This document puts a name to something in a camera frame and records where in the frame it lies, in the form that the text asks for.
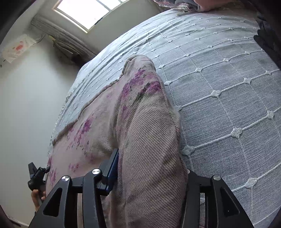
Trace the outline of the left hand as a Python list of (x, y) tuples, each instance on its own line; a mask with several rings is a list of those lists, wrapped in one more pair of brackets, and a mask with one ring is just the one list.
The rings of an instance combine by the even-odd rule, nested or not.
[(39, 190), (33, 190), (31, 192), (31, 199), (37, 212), (41, 206), (41, 203), (46, 199), (46, 191), (40, 192)]

